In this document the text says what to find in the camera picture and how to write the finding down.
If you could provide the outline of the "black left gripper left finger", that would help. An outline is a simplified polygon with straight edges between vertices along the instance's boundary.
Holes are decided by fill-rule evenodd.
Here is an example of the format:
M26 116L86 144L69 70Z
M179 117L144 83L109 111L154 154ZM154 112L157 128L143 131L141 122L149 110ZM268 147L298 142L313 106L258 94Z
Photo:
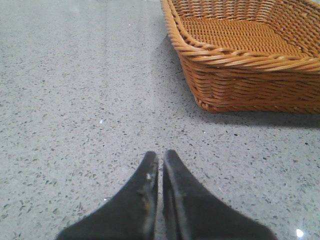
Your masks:
M159 161L145 153L128 182L107 203L62 230L59 240L152 240L158 203Z

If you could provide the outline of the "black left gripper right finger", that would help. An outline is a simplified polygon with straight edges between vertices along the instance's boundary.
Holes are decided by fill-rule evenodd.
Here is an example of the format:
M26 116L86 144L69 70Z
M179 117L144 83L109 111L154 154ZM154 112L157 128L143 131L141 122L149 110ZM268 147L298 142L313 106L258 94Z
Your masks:
M266 226L227 206L188 170L174 150L163 158L163 214L169 240L275 240Z

